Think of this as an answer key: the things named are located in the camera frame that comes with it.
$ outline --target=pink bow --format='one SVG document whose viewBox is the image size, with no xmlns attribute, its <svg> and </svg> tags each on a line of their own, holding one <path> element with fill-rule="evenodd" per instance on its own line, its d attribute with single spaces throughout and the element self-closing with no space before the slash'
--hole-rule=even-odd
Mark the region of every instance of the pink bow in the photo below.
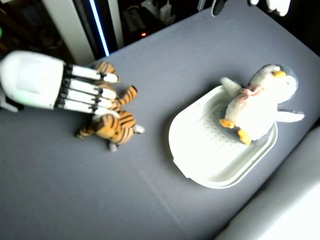
<svg viewBox="0 0 320 240">
<path fill-rule="evenodd" d="M 257 96 L 261 94 L 264 91 L 264 88 L 262 86 L 248 86 L 247 88 L 243 88 L 241 91 L 241 95 L 238 98 L 238 101 L 240 103 L 244 102 L 251 96 Z"/>
</svg>

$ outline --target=tiger plush toy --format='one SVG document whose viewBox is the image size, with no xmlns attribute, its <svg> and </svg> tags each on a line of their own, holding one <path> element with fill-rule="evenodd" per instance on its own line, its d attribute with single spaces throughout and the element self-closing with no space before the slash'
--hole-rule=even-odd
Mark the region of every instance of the tiger plush toy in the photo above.
<svg viewBox="0 0 320 240">
<path fill-rule="evenodd" d="M 116 73 L 113 65 L 105 61 L 98 64 L 97 70 L 100 73 Z M 114 90 L 107 82 L 98 81 L 96 85 Z M 115 152 L 119 145 L 127 143 L 134 134 L 142 134 L 145 129 L 136 124 L 137 121 L 131 112 L 123 110 L 123 105 L 130 103 L 137 95 L 137 89 L 131 85 L 121 98 L 116 97 L 110 100 L 112 103 L 110 110 L 116 114 L 94 116 L 91 123 L 77 133 L 77 137 L 82 139 L 96 134 L 109 140 L 109 149 Z"/>
</svg>

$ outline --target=white tray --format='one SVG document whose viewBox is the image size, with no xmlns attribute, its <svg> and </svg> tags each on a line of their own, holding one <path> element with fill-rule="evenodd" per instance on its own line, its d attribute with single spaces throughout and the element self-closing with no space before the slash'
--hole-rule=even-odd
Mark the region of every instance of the white tray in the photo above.
<svg viewBox="0 0 320 240">
<path fill-rule="evenodd" d="M 276 123 L 267 141 L 259 145 L 246 146 L 222 132 L 220 111 L 230 100 L 224 87 L 218 86 L 181 111 L 170 126 L 173 162 L 186 178 L 208 188 L 237 184 L 277 141 Z"/>
</svg>

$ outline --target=gray tabletop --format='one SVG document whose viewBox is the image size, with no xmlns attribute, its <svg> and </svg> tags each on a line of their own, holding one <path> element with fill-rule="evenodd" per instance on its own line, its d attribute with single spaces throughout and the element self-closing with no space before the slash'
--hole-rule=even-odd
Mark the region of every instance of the gray tabletop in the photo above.
<svg viewBox="0 0 320 240">
<path fill-rule="evenodd" d="M 126 109 L 146 128 L 116 153 L 96 136 L 74 137 L 85 114 L 0 111 L 1 239 L 212 239 L 320 116 L 320 58 L 246 2 L 228 1 L 216 18 L 202 11 L 109 57 L 119 88 L 138 88 Z M 174 116 L 220 77 L 246 84 L 269 63 L 294 69 L 300 86 L 285 107 L 305 119 L 279 123 L 274 148 L 236 186 L 186 179 L 168 144 Z"/>
</svg>

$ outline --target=plush toy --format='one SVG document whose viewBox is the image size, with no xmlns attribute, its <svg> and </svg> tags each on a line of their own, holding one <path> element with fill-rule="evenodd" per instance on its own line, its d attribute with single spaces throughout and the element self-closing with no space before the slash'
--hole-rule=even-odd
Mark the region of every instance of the plush toy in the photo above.
<svg viewBox="0 0 320 240">
<path fill-rule="evenodd" d="M 101 62 L 97 66 L 98 71 L 115 73 L 112 64 Z M 114 88 L 105 81 L 96 83 L 100 88 Z M 92 134 L 96 134 L 101 138 L 109 140 L 109 149 L 115 152 L 118 146 L 127 143 L 134 134 L 142 134 L 145 129 L 136 124 L 136 119 L 129 111 L 123 110 L 125 104 L 130 103 L 136 96 L 138 91 L 134 86 L 130 86 L 121 98 L 110 99 L 112 105 L 110 113 L 105 115 L 95 115 L 89 125 L 84 126 L 78 133 L 77 137 L 82 139 Z"/>
<path fill-rule="evenodd" d="M 268 136 L 275 121 L 292 123 L 305 116 L 278 110 L 278 105 L 291 99 L 298 88 L 294 73 L 282 65 L 264 66 L 246 88 L 228 77 L 223 77 L 221 84 L 233 99 L 222 112 L 220 124 L 246 145 Z"/>
</svg>

